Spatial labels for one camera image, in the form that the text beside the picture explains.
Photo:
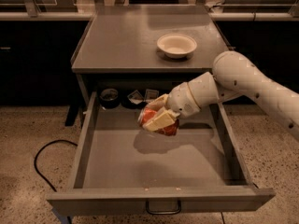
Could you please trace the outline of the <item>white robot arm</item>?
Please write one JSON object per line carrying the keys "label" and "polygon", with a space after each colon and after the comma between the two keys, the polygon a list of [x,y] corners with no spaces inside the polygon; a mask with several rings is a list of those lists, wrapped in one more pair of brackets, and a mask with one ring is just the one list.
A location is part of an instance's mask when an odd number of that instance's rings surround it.
{"label": "white robot arm", "polygon": [[299,140],[299,93],[276,83],[236,51],[221,53],[210,72],[179,84],[147,104],[138,123],[146,131],[174,135],[181,119],[241,95]]}

